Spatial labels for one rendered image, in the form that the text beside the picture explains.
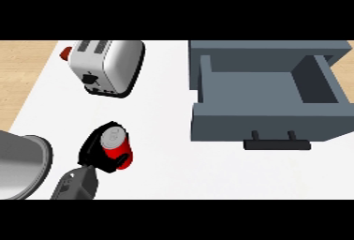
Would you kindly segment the grey metal pot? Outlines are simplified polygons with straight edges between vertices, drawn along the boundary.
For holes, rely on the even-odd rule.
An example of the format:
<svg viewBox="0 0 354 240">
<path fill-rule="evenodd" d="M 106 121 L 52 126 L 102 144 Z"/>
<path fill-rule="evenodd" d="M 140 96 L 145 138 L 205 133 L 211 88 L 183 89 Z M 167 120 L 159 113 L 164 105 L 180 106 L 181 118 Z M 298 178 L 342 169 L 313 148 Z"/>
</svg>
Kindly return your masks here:
<svg viewBox="0 0 354 240">
<path fill-rule="evenodd" d="M 53 147 L 35 135 L 0 130 L 0 200 L 24 200 L 38 189 L 53 164 Z"/>
</svg>

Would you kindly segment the red can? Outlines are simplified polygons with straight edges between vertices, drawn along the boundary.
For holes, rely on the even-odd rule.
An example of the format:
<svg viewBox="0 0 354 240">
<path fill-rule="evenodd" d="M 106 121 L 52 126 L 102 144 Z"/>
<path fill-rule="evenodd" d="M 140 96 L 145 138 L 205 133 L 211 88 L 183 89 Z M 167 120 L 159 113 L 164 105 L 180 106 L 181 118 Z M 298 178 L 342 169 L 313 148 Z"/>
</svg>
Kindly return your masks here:
<svg viewBox="0 0 354 240">
<path fill-rule="evenodd" d="M 100 145 L 106 156 L 118 161 L 118 170 L 124 170 L 133 162 L 128 134 L 122 127 L 111 127 L 100 136 Z"/>
</svg>

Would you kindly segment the white toaster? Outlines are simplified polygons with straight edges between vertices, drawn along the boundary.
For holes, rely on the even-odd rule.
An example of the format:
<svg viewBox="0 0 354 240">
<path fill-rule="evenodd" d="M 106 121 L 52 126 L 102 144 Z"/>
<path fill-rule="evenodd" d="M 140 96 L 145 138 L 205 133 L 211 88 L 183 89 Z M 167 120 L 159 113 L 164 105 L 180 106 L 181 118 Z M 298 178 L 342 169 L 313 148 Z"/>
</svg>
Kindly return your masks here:
<svg viewBox="0 0 354 240">
<path fill-rule="evenodd" d="M 145 61 L 140 40 L 80 40 L 59 57 L 91 95 L 112 98 L 130 95 Z"/>
</svg>

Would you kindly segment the grey cabinet body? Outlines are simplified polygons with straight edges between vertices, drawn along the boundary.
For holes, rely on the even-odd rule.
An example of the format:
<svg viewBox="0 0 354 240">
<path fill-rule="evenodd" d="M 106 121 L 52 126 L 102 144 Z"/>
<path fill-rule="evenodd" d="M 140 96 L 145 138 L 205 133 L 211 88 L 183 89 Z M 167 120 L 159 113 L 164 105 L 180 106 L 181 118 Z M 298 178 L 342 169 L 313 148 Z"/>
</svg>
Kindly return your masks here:
<svg viewBox="0 0 354 240">
<path fill-rule="evenodd" d="M 212 72 L 289 72 L 307 55 L 322 55 L 329 66 L 351 51 L 345 40 L 190 40 L 189 89 L 198 89 L 201 57 Z"/>
</svg>

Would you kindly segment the grey open drawer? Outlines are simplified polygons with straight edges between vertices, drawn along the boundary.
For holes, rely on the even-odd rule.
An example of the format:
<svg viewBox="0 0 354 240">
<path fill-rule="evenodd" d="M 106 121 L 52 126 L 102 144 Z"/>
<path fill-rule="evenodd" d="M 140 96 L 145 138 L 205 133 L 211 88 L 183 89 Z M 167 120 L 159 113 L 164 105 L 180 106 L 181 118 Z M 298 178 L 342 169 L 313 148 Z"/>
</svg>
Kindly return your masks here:
<svg viewBox="0 0 354 240">
<path fill-rule="evenodd" d="M 190 139 L 239 142 L 327 141 L 354 131 L 354 104 L 345 98 L 325 57 L 307 56 L 292 72 L 214 72 L 199 65 L 201 100 L 193 104 Z"/>
</svg>

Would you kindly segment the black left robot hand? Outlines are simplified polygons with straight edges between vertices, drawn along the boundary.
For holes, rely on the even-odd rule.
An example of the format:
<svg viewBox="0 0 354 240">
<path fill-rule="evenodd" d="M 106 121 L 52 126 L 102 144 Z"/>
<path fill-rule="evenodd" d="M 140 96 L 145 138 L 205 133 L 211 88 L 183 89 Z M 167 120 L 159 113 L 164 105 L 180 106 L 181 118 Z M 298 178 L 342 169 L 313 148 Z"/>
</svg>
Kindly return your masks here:
<svg viewBox="0 0 354 240">
<path fill-rule="evenodd" d="M 106 173 L 112 173 L 118 167 L 118 161 L 111 159 L 102 149 L 100 136 L 111 127 L 122 127 L 117 122 L 102 125 L 90 134 L 78 151 L 78 164 L 94 166 Z"/>
</svg>

